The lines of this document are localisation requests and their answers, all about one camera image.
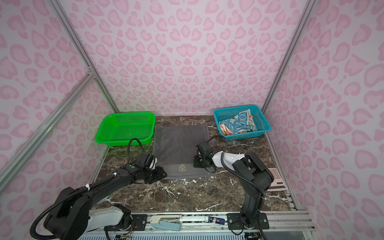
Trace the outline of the grey stapler tool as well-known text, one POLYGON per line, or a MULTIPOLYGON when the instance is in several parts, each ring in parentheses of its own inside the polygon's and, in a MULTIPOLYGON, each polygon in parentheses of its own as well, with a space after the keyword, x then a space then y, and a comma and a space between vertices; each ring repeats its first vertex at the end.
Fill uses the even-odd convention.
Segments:
POLYGON ((150 224, 153 228, 180 231, 182 215, 154 215, 151 216, 150 224))

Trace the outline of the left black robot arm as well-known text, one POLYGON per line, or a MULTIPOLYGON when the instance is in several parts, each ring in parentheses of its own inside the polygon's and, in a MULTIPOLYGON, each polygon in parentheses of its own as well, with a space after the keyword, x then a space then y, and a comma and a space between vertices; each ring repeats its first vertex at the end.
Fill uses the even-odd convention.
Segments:
POLYGON ((138 160, 126 163, 108 177, 77 189, 62 190, 55 203, 33 221, 30 235, 36 240, 77 240, 97 229, 91 224, 96 220, 91 209, 105 197, 139 180, 152 184, 166 177, 165 170, 157 166, 156 157, 142 152, 138 160))

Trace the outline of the pink calculator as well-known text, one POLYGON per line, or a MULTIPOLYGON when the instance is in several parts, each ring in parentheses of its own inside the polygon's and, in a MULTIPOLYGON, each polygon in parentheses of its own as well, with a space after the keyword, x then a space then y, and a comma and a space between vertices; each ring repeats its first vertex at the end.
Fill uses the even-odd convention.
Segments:
POLYGON ((283 178, 281 177, 277 168, 269 168, 269 171, 273 174, 274 181, 271 183, 271 186, 268 189, 268 192, 278 192, 286 191, 288 187, 286 186, 283 178))

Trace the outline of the aluminium front rail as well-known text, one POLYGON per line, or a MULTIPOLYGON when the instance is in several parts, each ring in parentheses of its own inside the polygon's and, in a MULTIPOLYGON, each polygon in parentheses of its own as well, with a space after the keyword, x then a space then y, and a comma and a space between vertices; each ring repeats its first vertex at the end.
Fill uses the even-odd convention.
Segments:
MULTIPOLYGON (((228 228, 227 214, 238 212, 175 212, 163 215, 182 215, 181 230, 169 231, 153 228, 151 216, 159 213, 134 213, 133 230, 119 231, 109 227, 85 233, 82 240, 261 240, 258 230, 244 230, 239 236, 228 228), (225 225, 206 223, 206 216, 223 218, 225 225)), ((269 228, 264 230, 267 240, 317 240, 318 234, 306 211, 266 212, 269 228)))

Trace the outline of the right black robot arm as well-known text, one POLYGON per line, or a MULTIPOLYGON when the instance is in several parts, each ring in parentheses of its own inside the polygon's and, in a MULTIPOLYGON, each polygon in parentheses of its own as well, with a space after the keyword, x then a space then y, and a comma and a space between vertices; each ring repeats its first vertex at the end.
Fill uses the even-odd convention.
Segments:
POLYGON ((244 204, 238 214, 227 214, 229 230, 239 236, 244 230, 258 230, 259 239, 266 239, 264 230, 269 228, 267 215, 262 212, 267 190, 274 179, 255 152, 234 155, 225 159, 228 141, 224 136, 211 137, 196 145, 194 167, 207 169, 224 168, 240 180, 245 191, 244 204))

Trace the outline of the grey towel gold emblem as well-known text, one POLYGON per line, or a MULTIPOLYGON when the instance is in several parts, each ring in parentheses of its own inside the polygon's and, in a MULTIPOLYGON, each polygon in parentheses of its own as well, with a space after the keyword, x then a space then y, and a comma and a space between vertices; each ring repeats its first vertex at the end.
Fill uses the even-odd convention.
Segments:
POLYGON ((153 155, 157 165, 167 174, 165 180, 205 178, 213 175, 208 170, 194 167, 196 145, 210 138, 208 126, 189 125, 156 127, 154 131, 153 155))

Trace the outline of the small blue battery pack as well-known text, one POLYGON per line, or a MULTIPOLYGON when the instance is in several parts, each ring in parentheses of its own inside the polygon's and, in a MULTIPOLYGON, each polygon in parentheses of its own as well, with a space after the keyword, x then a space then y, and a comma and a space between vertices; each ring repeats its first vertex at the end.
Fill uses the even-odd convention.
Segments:
POLYGON ((213 223, 218 225, 225 225, 226 220, 223 218, 213 217, 213 216, 206 216, 206 223, 213 223))

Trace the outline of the blue patterned cloth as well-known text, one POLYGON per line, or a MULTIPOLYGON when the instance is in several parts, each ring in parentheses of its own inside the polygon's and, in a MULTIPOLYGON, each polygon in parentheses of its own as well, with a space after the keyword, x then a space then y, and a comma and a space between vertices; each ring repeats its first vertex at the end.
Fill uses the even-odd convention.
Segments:
POLYGON ((257 131, 251 110, 245 110, 232 118, 219 122, 219 127, 225 136, 244 134, 257 131))

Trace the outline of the green plastic basket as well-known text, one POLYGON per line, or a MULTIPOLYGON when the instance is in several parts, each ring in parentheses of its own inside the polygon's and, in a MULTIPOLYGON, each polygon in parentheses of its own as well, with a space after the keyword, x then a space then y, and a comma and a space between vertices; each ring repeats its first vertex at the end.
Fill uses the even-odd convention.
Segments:
POLYGON ((151 112, 111 114, 102 120, 95 140, 109 147, 127 146, 131 139, 148 145, 154 135, 155 122, 156 116, 151 112))

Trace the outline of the teal plastic basket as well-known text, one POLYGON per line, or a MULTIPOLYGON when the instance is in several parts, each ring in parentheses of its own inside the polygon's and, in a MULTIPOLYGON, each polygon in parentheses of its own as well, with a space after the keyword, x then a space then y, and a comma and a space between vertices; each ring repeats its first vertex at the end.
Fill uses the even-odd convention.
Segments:
POLYGON ((260 137, 271 130, 270 123, 256 105, 216 109, 213 114, 219 133, 228 141, 260 137))

